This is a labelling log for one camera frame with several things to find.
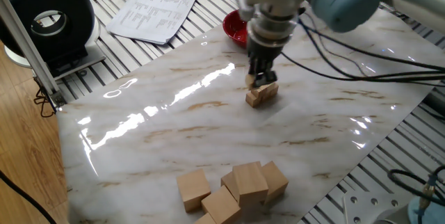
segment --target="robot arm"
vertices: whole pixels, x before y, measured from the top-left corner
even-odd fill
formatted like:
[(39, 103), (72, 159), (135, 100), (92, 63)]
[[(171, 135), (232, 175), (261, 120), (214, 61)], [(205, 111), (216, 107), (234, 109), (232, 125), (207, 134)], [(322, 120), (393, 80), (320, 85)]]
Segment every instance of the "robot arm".
[[(237, 0), (241, 19), (248, 22), (249, 74), (254, 87), (277, 80), (273, 60), (290, 40), (304, 0)], [(365, 23), (385, 1), (410, 17), (445, 33), (445, 0), (306, 0), (333, 31), (352, 31)]]

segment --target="black cable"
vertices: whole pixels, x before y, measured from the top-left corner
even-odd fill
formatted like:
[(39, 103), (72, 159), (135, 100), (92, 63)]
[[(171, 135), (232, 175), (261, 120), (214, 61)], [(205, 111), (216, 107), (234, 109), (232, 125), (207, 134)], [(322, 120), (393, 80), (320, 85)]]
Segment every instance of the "black cable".
[[(317, 52), (321, 55), (323, 60), (330, 67), (332, 67), (334, 70), (336, 70), (338, 73), (340, 73), (340, 74), (342, 74), (342, 75), (344, 75), (346, 77), (349, 77), (351, 79), (356, 79), (358, 81), (374, 81), (374, 82), (430, 81), (430, 80), (445, 79), (445, 76), (438, 76), (438, 77), (405, 77), (405, 78), (396, 78), (396, 79), (381, 79), (383, 77), (405, 76), (405, 75), (413, 75), (413, 74), (443, 74), (444, 73), (444, 72), (438, 72), (438, 71), (404, 72), (404, 73), (396, 73), (396, 74), (377, 75), (377, 76), (373, 76), (373, 77), (357, 77), (355, 75), (351, 75), (351, 74), (345, 73), (341, 69), (339, 69), (336, 65), (334, 65), (332, 62), (330, 62), (329, 59), (326, 58), (326, 56), (320, 50), (320, 47), (316, 43), (315, 39), (312, 37), (312, 34), (309, 32), (310, 28), (308, 26), (306, 26), (301, 20), (299, 21), (299, 23), (302, 25), (303, 29), (306, 31), (306, 34), (308, 35), (309, 39), (312, 41), (312, 44), (315, 46)], [(416, 65), (427, 65), (427, 64), (416, 63)]]
[(442, 171), (444, 169), (445, 169), (445, 166), (440, 166), (440, 167), (436, 168), (436, 170), (434, 170), (434, 172), (432, 172), (432, 173), (433, 173), (433, 175), (437, 176), (440, 173), (440, 171)]
[(423, 193), (423, 192), (421, 192), (419, 190), (413, 189), (411, 186), (408, 186), (407, 184), (401, 182), (399, 180), (399, 178), (396, 177), (396, 174), (408, 176), (408, 177), (410, 177), (412, 179), (417, 180), (418, 182), (421, 182), (422, 184), (426, 184), (425, 180), (421, 179), (420, 177), (418, 177), (417, 175), (415, 175), (413, 173), (410, 173), (410, 172), (407, 172), (407, 171), (403, 171), (403, 170), (399, 170), (399, 169), (393, 169), (393, 170), (390, 170), (388, 172), (388, 178), (392, 182), (394, 182), (397, 186), (401, 187), (402, 189), (405, 189), (406, 191), (408, 191), (408, 192), (410, 192), (410, 193), (412, 193), (414, 195), (417, 195), (419, 197), (422, 197), (422, 198), (424, 198), (426, 200), (429, 200), (431, 202), (434, 202), (434, 203), (436, 203), (438, 205), (441, 205), (441, 206), (445, 207), (445, 199), (444, 199), (444, 197), (442, 196), (441, 193), (439, 193), (438, 191), (435, 191), (435, 194), (436, 194), (436, 196), (439, 199), (431, 197), (429, 195), (426, 195), (425, 193)]
[(444, 183), (443, 180), (441, 180), (440, 178), (437, 178), (437, 181), (438, 181), (442, 186), (445, 186), (445, 183)]
[(286, 59), (288, 59), (290, 62), (292, 62), (293, 64), (295, 64), (295, 65), (297, 65), (297, 66), (299, 66), (299, 67), (302, 67), (302, 68), (306, 69), (306, 70), (309, 71), (309, 72), (313, 72), (314, 74), (318, 74), (318, 75), (320, 75), (320, 76), (322, 76), (322, 77), (329, 78), (329, 79), (335, 79), (335, 80), (339, 80), (339, 81), (357, 81), (356, 79), (334, 77), (334, 76), (330, 76), (330, 75), (328, 75), (328, 74), (322, 74), (322, 73), (317, 72), (317, 71), (315, 71), (315, 70), (313, 70), (313, 69), (310, 69), (310, 68), (308, 68), (308, 67), (306, 67), (306, 66), (304, 66), (304, 65), (302, 65), (302, 64), (299, 64), (298, 62), (296, 62), (296, 61), (294, 61), (293, 59), (289, 58), (285, 53), (282, 53), (282, 55), (283, 55)]
[(40, 116), (41, 116), (42, 118), (49, 118), (49, 117), (55, 115), (54, 111), (52, 111), (50, 115), (43, 115), (43, 110), (45, 109), (45, 104), (46, 104), (46, 103), (50, 103), (50, 102), (47, 100), (47, 97), (46, 97), (45, 94), (43, 93), (42, 88), (40, 88), (40, 89), (37, 91), (37, 93), (35, 94), (35, 98), (34, 98), (33, 101), (34, 101), (34, 104), (36, 104), (36, 105), (39, 105), (39, 104), (42, 105), (42, 107), (40, 108)]
[[(312, 22), (312, 25), (314, 26), (314, 29), (311, 29), (311, 28), (309, 28), (309, 27), (307, 27), (309, 30), (312, 30), (313, 32), (316, 32), (316, 34), (318, 35), (318, 38), (320, 39), (320, 43), (321, 43), (321, 45), (323, 46), (323, 48), (324, 48), (324, 50), (325, 51), (327, 51), (328, 53), (330, 53), (330, 54), (332, 54), (332, 55), (335, 55), (335, 56), (338, 56), (338, 57), (340, 57), (340, 58), (343, 58), (343, 59), (346, 59), (347, 61), (350, 61), (350, 62), (352, 62), (352, 63), (354, 63), (355, 64), (355, 66), (359, 69), (359, 71), (365, 76), (365, 77), (369, 77), (368, 75), (366, 75), (364, 72), (363, 72), (363, 70), (361, 69), (361, 67), (358, 65), (358, 63), (356, 63), (355, 61), (353, 61), (353, 60), (351, 60), (351, 59), (349, 59), (349, 58), (347, 58), (347, 57), (345, 57), (345, 56), (341, 56), (341, 55), (339, 55), (339, 54), (336, 54), (336, 53), (333, 53), (333, 52), (331, 52), (329, 49), (327, 49), (327, 47), (325, 46), (325, 44), (324, 44), (324, 42), (323, 42), (323, 39), (322, 39), (322, 34), (321, 33), (319, 33), (319, 31), (318, 31), (318, 29), (316, 28), (316, 25), (315, 25), (315, 21), (314, 21), (314, 19), (312, 19), (312, 17), (310, 16), (310, 15), (308, 15), (308, 14), (305, 14), (306, 16), (308, 16), (308, 18), (310, 18), (310, 20), (311, 20), (311, 22)], [(405, 75), (418, 75), (418, 74), (443, 74), (443, 72), (442, 71), (417, 71), (417, 72), (401, 72), (401, 73), (395, 73), (395, 74), (384, 74), (384, 75), (380, 75), (380, 76), (373, 76), (373, 77), (370, 77), (370, 78), (382, 78), (382, 77), (395, 77), (395, 76), (405, 76)]]
[(335, 42), (335, 43), (337, 43), (339, 45), (342, 45), (342, 46), (344, 46), (346, 48), (349, 48), (351, 50), (357, 51), (357, 52), (359, 52), (361, 54), (366, 54), (368, 56), (381, 58), (381, 59), (387, 60), (387, 61), (394, 61), (394, 62), (404, 63), (404, 64), (408, 64), (408, 65), (415, 65), (415, 66), (418, 66), (418, 67), (429, 68), (429, 69), (433, 69), (433, 70), (445, 71), (445, 67), (439, 67), (439, 66), (436, 66), (436, 65), (429, 65), (429, 64), (424, 64), (424, 63), (415, 63), (415, 62), (412, 62), (412, 61), (406, 61), (406, 60), (402, 60), (402, 59), (399, 59), (399, 58), (393, 58), (393, 57), (389, 57), (389, 56), (383, 56), (381, 54), (374, 54), (374, 53), (371, 53), (371, 52), (368, 52), (368, 51), (364, 51), (364, 50), (358, 49), (356, 47), (347, 45), (346, 43), (343, 43), (343, 42), (341, 42), (339, 40), (336, 40), (334, 38), (331, 38), (330, 36), (327, 36), (327, 35), (325, 35), (323, 33), (315, 31), (314, 29), (311, 29), (310, 27), (308, 27), (308, 26), (306, 26), (304, 24), (302, 24), (302, 26), (304, 28), (306, 28), (307, 30), (309, 30), (309, 31), (312, 31), (312, 32), (314, 32), (316, 34), (319, 34), (321, 37), (324, 37), (324, 38), (326, 38), (328, 40), (331, 40), (331, 41), (333, 41), (333, 42)]
[(42, 94), (47, 98), (47, 101), (48, 101), (49, 105), (53, 109), (53, 112), (54, 112), (53, 115), (55, 115), (56, 112), (57, 112), (56, 107), (53, 105), (51, 100), (48, 100), (48, 98), (50, 98), (50, 97), (49, 97), (49, 94), (48, 94), (48, 92), (47, 92), (47, 90), (45, 88), (42, 89)]
[(0, 179), (3, 180), (6, 185), (8, 185), (12, 190), (22, 196), (25, 200), (31, 203), (47, 220), (50, 224), (57, 224), (56, 221), (49, 215), (49, 213), (31, 196), (25, 193), (20, 187), (18, 187), (14, 182), (12, 182), (1, 170)]
[[(315, 25), (315, 21), (314, 21), (314, 19), (312, 19), (312, 17), (311, 17), (310, 15), (308, 15), (308, 14), (305, 14), (305, 15), (306, 15), (308, 18), (310, 18), (310, 20), (311, 20), (311, 22), (312, 22), (312, 26), (314, 27), (314, 29), (315, 29), (316, 31), (318, 31), (317, 26)], [(365, 72), (362, 70), (362, 68), (360, 67), (360, 65), (359, 65), (358, 63), (356, 63), (355, 61), (349, 59), (348, 57), (345, 57), (345, 56), (342, 56), (342, 55), (339, 55), (339, 54), (336, 54), (336, 53), (330, 51), (330, 50), (325, 46), (325, 43), (323, 42), (323, 39), (322, 39), (321, 35), (318, 35), (318, 39), (320, 40), (320, 42), (321, 42), (321, 46), (324, 48), (324, 50), (325, 50), (326, 52), (328, 52), (329, 54), (332, 54), (333, 56), (340, 57), (340, 58), (342, 58), (342, 59), (345, 59), (345, 60), (347, 60), (347, 61), (353, 63), (353, 64), (357, 67), (357, 69), (358, 69), (358, 70), (359, 70), (365, 77), (368, 76), (368, 75), (366, 75)]]

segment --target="marble surface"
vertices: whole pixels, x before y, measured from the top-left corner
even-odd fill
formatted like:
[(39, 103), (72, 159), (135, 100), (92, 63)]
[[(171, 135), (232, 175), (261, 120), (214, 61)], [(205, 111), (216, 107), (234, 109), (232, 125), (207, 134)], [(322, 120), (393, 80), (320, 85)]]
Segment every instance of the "marble surface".
[[(379, 10), (351, 33), (356, 47), (440, 65), (444, 54), (394, 16)], [(335, 44), (365, 73), (414, 70)], [(284, 52), (335, 74), (301, 27)], [(357, 68), (331, 57), (342, 70)], [(232, 166), (274, 161), (289, 179), (286, 195), (245, 215), (244, 223), (297, 223), (428, 94), (431, 87), (345, 82), (311, 74), (282, 56), (278, 96), (245, 103), (248, 58), (219, 26), (58, 112), (72, 207), (91, 223), (193, 223), (175, 177), (203, 168), (212, 191)]]

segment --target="stacked wooden blocks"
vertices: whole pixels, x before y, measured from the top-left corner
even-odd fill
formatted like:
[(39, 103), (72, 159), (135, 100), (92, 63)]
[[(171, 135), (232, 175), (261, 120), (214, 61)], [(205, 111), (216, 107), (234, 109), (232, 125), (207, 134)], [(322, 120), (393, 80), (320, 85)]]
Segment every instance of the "stacked wooden blocks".
[(245, 101), (255, 108), (261, 103), (273, 98), (278, 94), (278, 85), (274, 82), (268, 85), (261, 86), (259, 88), (252, 89), (245, 96)]
[(262, 167), (257, 161), (234, 166), (213, 193), (202, 169), (179, 176), (177, 183), (186, 212), (202, 206), (206, 213), (195, 224), (230, 224), (241, 217), (243, 207), (282, 195), (289, 181), (273, 161)]

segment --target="metal pole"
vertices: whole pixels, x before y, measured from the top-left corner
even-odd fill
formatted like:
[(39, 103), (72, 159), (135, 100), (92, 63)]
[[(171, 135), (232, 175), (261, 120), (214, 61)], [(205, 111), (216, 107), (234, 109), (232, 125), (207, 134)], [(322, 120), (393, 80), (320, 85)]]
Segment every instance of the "metal pole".
[(57, 103), (57, 106), (64, 104), (64, 99), (60, 95), (60, 90), (56, 81), (51, 75), (48, 67), (40, 56), (37, 48), (29, 37), (20, 18), (15, 12), (13, 5), (9, 0), (0, 0), (0, 18), (8, 27), (11, 35), (19, 45), (22, 53), (25, 55), (29, 64), (33, 68), (35, 75), (40, 80), (41, 85), (46, 89), (51, 98)]

